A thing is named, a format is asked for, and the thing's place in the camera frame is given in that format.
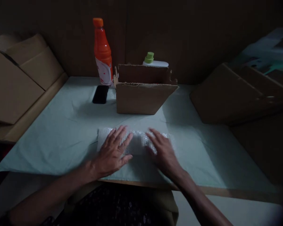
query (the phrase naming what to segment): left hand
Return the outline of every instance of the left hand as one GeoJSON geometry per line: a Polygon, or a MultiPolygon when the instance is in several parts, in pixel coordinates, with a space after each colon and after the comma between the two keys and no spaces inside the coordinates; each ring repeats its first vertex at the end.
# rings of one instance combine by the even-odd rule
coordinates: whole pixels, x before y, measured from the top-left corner
{"type": "Polygon", "coordinates": [[[113,174],[133,158],[132,155],[125,155],[120,158],[133,137],[133,134],[130,133],[126,140],[120,144],[126,135],[126,128],[126,126],[120,126],[118,129],[114,128],[107,136],[95,159],[80,167],[81,172],[84,172],[85,183],[113,174]]]}

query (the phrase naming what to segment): green object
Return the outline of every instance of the green object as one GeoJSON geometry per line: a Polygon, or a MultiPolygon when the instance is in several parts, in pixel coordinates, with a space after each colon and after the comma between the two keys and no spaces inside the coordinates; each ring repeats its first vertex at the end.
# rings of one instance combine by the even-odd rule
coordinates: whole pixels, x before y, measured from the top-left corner
{"type": "Polygon", "coordinates": [[[148,52],[147,56],[145,57],[145,62],[146,63],[153,63],[154,60],[154,53],[153,52],[148,52]]]}

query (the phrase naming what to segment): right hand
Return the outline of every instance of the right hand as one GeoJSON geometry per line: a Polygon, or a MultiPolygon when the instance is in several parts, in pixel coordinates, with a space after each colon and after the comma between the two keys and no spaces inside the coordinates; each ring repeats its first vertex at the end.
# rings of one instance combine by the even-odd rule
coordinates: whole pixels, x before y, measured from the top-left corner
{"type": "Polygon", "coordinates": [[[153,150],[147,146],[146,149],[148,153],[163,174],[171,180],[176,180],[180,175],[182,175],[184,170],[175,156],[170,140],[165,138],[155,129],[149,128],[149,130],[153,133],[154,137],[149,133],[146,133],[146,135],[152,141],[157,154],[155,155],[153,150]]]}

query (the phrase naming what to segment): black smartphone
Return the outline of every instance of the black smartphone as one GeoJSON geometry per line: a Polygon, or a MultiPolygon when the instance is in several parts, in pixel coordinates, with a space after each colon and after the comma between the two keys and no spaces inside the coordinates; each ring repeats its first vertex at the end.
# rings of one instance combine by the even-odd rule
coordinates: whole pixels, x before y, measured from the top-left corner
{"type": "Polygon", "coordinates": [[[107,99],[109,86],[97,86],[95,94],[93,96],[92,103],[94,104],[105,104],[107,99]]]}

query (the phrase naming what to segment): open cardboard box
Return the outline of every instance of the open cardboard box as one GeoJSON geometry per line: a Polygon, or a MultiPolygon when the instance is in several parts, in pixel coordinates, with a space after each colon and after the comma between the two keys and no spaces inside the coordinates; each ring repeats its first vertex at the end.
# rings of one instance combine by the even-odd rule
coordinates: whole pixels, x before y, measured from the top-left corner
{"type": "Polygon", "coordinates": [[[14,125],[0,123],[0,143],[16,143],[67,80],[63,73],[14,125]]]}
{"type": "Polygon", "coordinates": [[[119,64],[115,67],[117,113],[154,115],[178,88],[167,67],[119,64]]]}
{"type": "Polygon", "coordinates": [[[0,36],[0,142],[16,142],[68,76],[40,34],[0,36]]]}
{"type": "Polygon", "coordinates": [[[247,66],[230,69],[223,63],[190,98],[204,123],[234,125],[283,109],[283,84],[277,79],[247,66]]]}

